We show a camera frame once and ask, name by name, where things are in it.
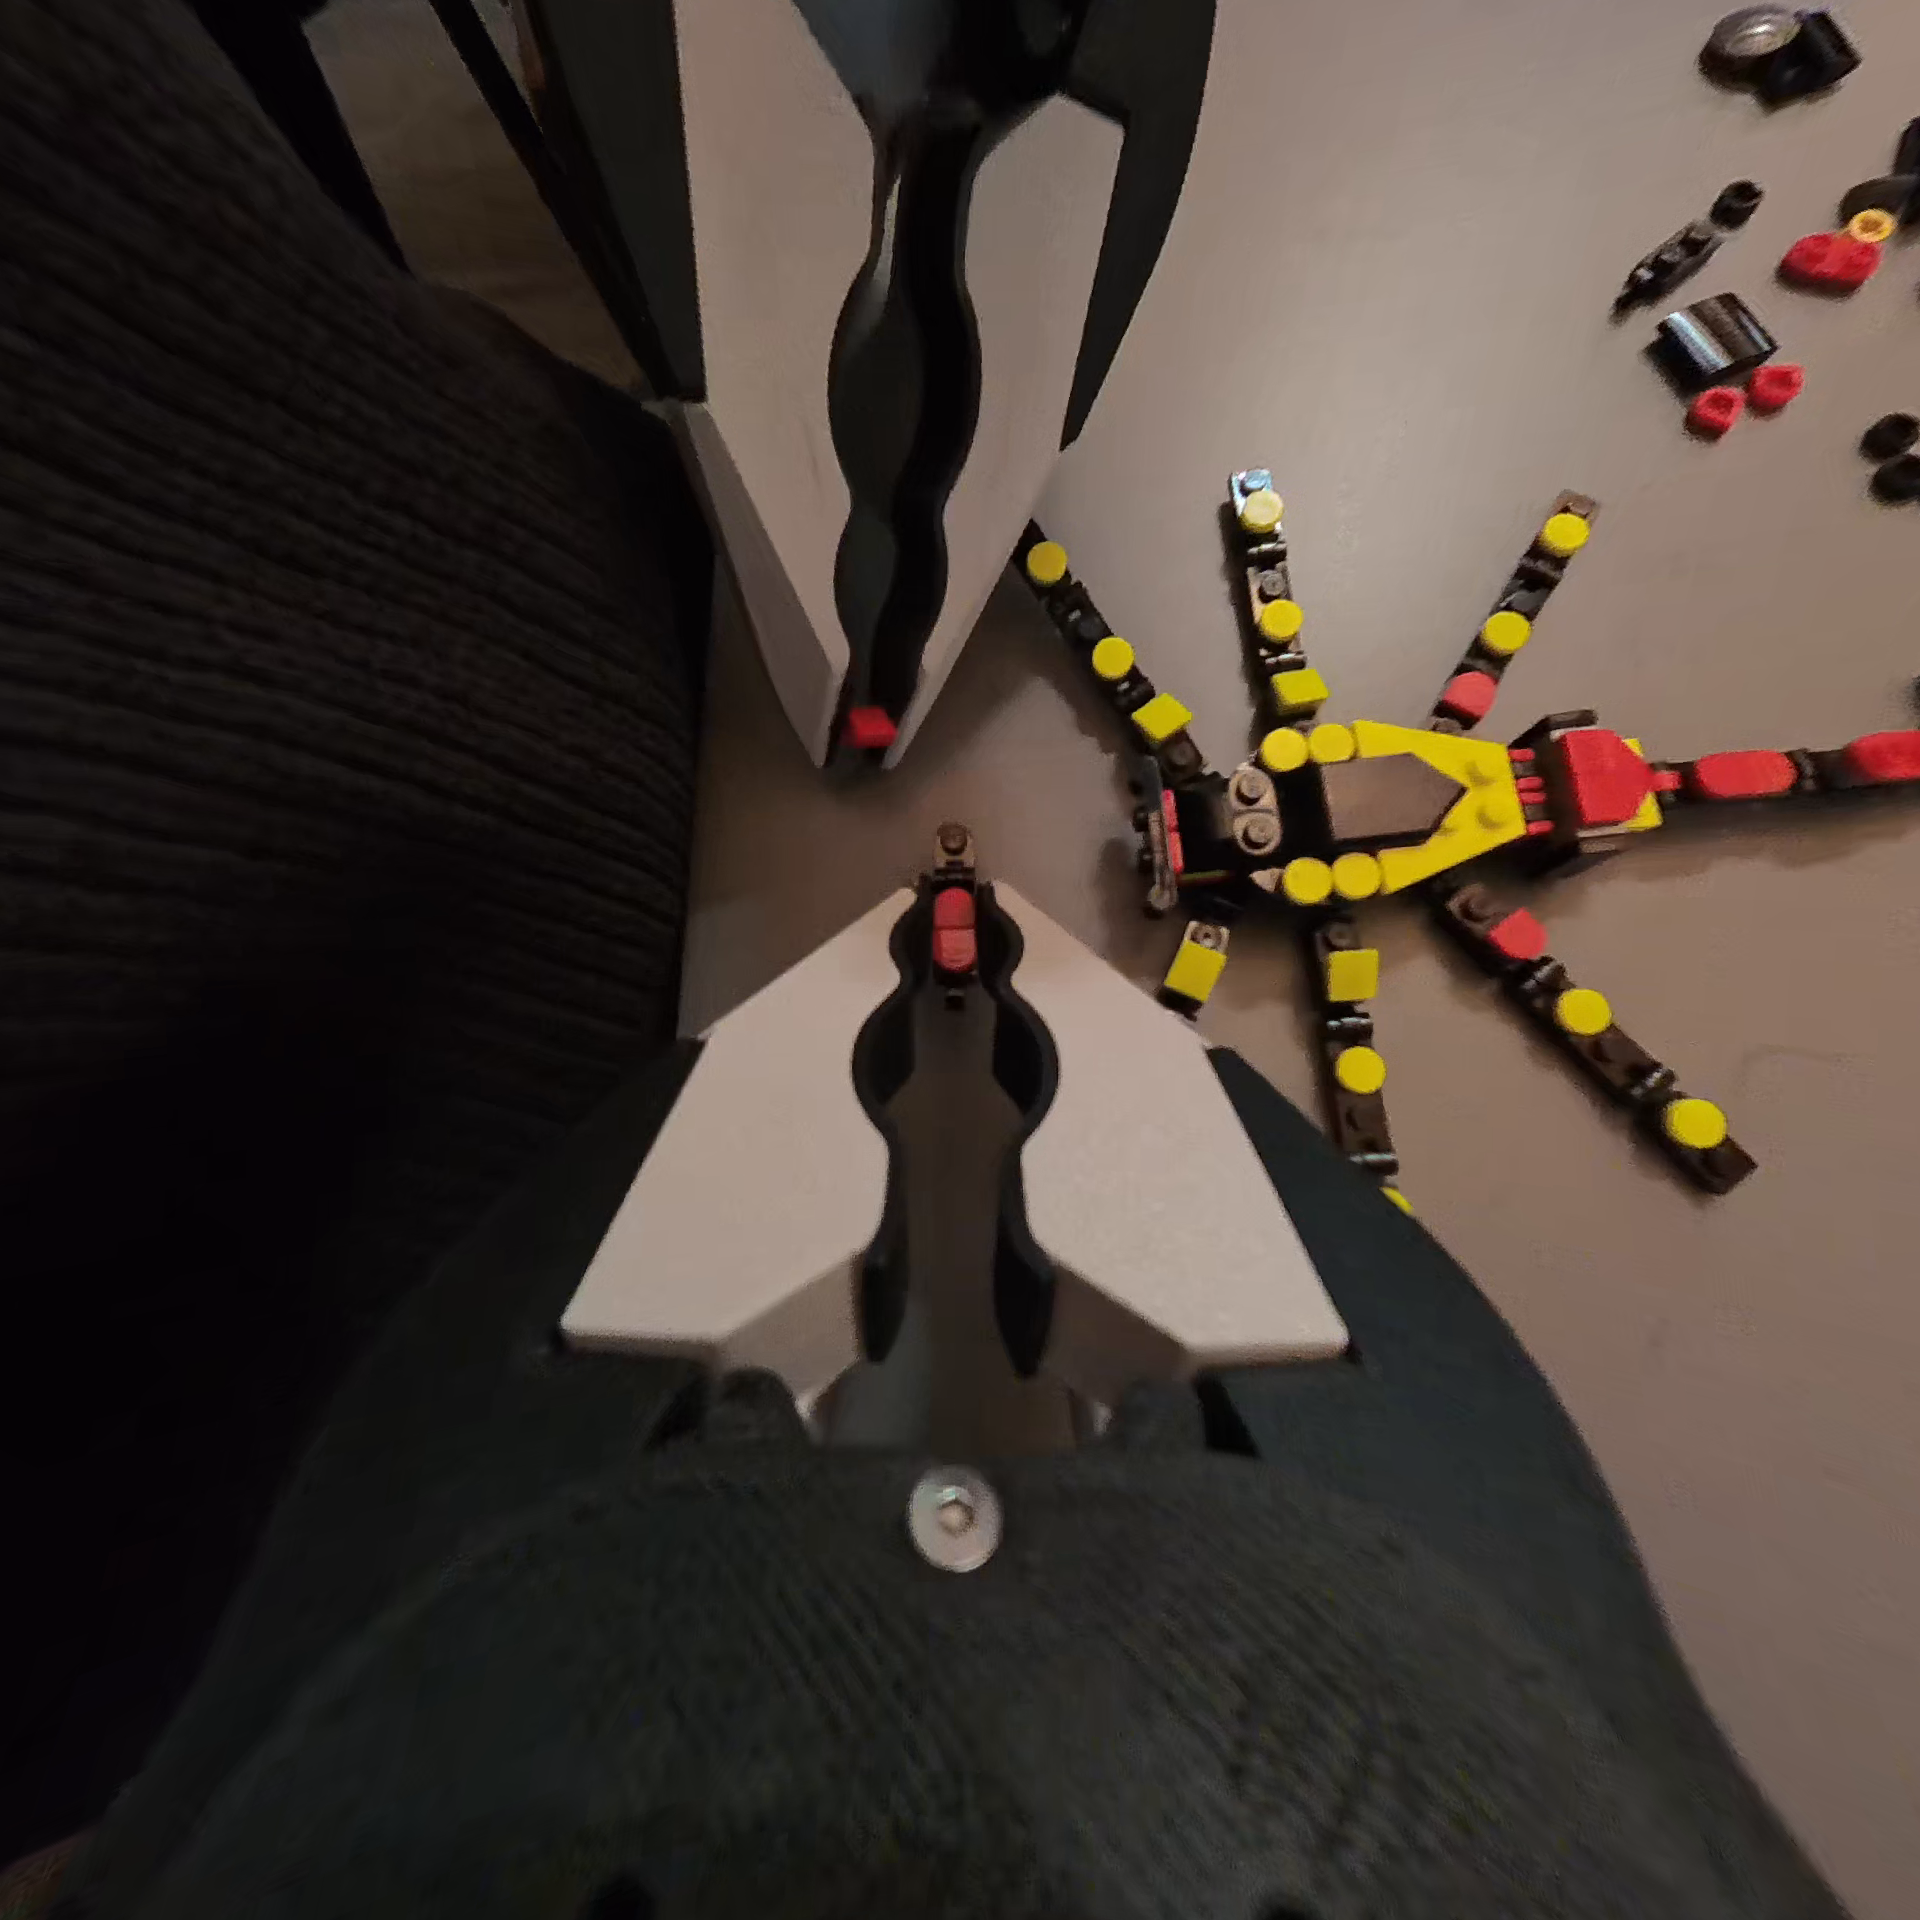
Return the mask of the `black yellow lego scorpion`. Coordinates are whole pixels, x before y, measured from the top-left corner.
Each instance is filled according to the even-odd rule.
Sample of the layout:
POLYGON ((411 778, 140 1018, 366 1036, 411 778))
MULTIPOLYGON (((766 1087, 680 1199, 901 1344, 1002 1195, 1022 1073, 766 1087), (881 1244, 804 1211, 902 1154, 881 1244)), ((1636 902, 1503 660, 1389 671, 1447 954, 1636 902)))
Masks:
POLYGON ((1824 748, 1737 748, 1662 760, 1591 709, 1536 720, 1509 741, 1484 736, 1505 671, 1588 546, 1598 500, 1561 490, 1417 726, 1329 718, 1291 581, 1283 498, 1269 469, 1238 469, 1222 542, 1240 637, 1265 688, 1246 755, 1212 767, 1189 707, 1153 684, 1072 572, 1064 544, 1027 522, 1013 568, 1070 655, 1099 684, 1131 748, 1135 864, 1145 912, 1177 922, 1157 995, 1195 1019, 1217 987, 1235 922, 1274 902, 1298 933, 1323 1117, 1347 1164, 1404 1204, 1375 1040, 1381 956, 1356 912, 1422 904, 1516 1014, 1692 1189, 1724 1195, 1757 1168, 1724 1108, 1684 1087, 1637 1043, 1613 1004, 1549 951, 1544 922, 1493 887, 1602 860, 1702 811, 1823 804, 1916 788, 1916 728, 1824 748))

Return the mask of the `pile of lego pieces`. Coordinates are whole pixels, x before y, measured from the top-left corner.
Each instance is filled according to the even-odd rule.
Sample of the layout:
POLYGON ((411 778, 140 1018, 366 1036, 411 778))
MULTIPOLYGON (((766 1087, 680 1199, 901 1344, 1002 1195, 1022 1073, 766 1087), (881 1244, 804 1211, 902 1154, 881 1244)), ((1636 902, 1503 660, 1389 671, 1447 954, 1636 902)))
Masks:
MULTIPOLYGON (((1854 30, 1830 4, 1740 4, 1707 30, 1694 65, 1716 93, 1763 112, 1823 102, 1863 62, 1854 30)), ((1758 214, 1763 185, 1734 178, 1694 217, 1636 259, 1610 319, 1648 317, 1644 358, 1684 407, 1699 442, 1724 439, 1744 415, 1776 415, 1797 400, 1808 371, 1741 292, 1684 290, 1758 214)), ((1795 238, 1771 266, 1785 292, 1835 303, 1863 290, 1885 257, 1916 239, 1917 124, 1897 131, 1885 167, 1850 185, 1824 227, 1795 238)))

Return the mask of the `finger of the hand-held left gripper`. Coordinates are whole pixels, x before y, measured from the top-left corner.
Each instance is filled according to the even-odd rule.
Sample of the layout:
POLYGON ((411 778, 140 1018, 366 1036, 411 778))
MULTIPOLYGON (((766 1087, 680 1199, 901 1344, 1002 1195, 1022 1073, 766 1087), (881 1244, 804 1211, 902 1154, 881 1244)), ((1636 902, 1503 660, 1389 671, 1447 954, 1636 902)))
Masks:
POLYGON ((702 353, 684 445, 786 722, 826 767, 851 664, 830 358, 872 244, 876 151, 795 4, 676 2, 668 22, 702 353))
POLYGON ((945 507, 948 587, 886 760, 904 758, 1058 463, 1122 130, 1053 95, 982 160, 962 248, 979 356, 945 507))

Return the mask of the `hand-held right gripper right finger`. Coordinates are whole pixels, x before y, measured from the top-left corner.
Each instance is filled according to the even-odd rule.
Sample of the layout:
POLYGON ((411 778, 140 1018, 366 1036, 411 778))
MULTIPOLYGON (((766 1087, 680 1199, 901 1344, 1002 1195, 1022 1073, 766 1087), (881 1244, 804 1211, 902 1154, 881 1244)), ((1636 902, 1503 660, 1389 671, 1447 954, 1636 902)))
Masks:
POLYGON ((993 1248, 1014 1373, 1116 1404, 1340 1356, 1347 1327, 1195 1030, 1010 884, 979 890, 979 981, 1017 1115, 993 1248))

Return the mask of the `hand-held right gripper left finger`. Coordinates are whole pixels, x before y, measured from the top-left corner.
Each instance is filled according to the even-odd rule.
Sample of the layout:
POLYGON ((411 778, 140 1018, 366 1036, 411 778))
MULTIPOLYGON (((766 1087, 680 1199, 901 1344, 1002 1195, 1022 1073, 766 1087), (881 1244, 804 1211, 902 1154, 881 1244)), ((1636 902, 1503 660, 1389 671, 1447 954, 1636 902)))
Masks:
POLYGON ((579 1352, 773 1373, 804 1417, 863 1359, 858 1269, 890 1149, 853 1047, 902 984, 884 894, 698 1035, 693 1065, 567 1300, 579 1352))

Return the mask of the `small black red lego assembly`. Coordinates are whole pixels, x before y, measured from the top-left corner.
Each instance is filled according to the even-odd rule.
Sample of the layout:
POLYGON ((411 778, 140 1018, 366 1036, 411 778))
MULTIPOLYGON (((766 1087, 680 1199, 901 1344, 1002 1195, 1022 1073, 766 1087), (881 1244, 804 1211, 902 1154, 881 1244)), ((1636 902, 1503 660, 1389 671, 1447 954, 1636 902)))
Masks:
POLYGON ((978 977, 978 854, 971 828, 946 820, 935 828, 928 870, 930 922, 927 957, 942 1004, 951 1012, 966 1006, 978 977))

